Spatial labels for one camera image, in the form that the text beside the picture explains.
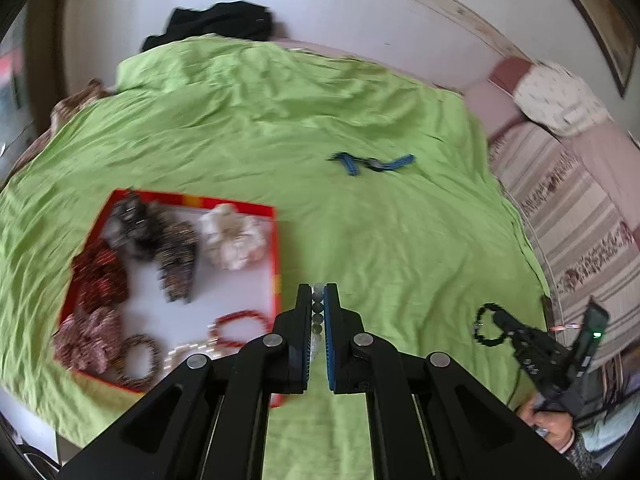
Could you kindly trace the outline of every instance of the red scrunchie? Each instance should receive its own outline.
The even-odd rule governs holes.
[[[118,255],[100,238],[92,242],[71,266],[79,282],[78,306],[93,312],[102,306],[122,303],[129,297],[127,273]]]
[[[102,374],[122,346],[120,313],[100,307],[87,315],[78,310],[68,316],[53,335],[55,358],[65,368],[94,370]]]

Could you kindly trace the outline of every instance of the person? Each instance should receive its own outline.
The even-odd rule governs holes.
[[[574,419],[569,413],[537,412],[538,394],[533,394],[521,405],[517,415],[529,426],[537,426],[548,431],[545,440],[564,455],[586,480],[594,478],[602,467],[584,446],[580,431],[574,429]]]
[[[633,392],[623,402],[577,430],[569,413],[537,412],[538,398],[538,394],[529,397],[519,407],[517,415],[528,426],[547,430],[545,440],[564,455],[584,479],[591,479],[600,472],[640,413],[640,392]]]

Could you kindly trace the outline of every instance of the white scrunchie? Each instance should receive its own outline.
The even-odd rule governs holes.
[[[236,206],[219,204],[200,217],[206,251],[219,269],[239,270],[260,260],[267,239],[253,216],[238,213]]]

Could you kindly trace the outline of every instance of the blue object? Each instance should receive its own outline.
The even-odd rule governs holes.
[[[391,162],[382,162],[377,158],[362,158],[359,156],[353,156],[351,153],[338,152],[334,153],[329,160],[339,160],[346,168],[349,175],[356,176],[360,174],[360,170],[355,163],[356,161],[363,163],[367,168],[373,171],[394,171],[406,166],[407,164],[411,164],[415,160],[415,157],[413,155],[403,155]]]
[[[326,378],[329,382],[329,389],[335,391],[335,362],[334,362],[334,342],[331,327],[331,316],[329,311],[329,298],[324,286],[324,344],[326,346]]]

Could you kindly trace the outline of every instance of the scrunchie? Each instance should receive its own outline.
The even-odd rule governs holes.
[[[189,301],[198,235],[189,222],[169,224],[164,229],[162,245],[156,254],[161,286],[169,301]]]
[[[142,202],[138,193],[127,189],[127,196],[111,210],[104,237],[111,247],[151,261],[160,247],[165,216],[157,202]]]
[[[253,216],[242,215],[233,204],[217,205],[200,217],[206,251],[219,269],[239,270],[260,260],[267,240]]]
[[[79,282],[78,306],[85,312],[122,303],[129,297],[124,266],[102,238],[78,254],[71,266]]]
[[[102,374],[120,355],[120,313],[106,307],[89,315],[78,310],[62,322],[53,335],[53,345],[55,359],[65,368]]]

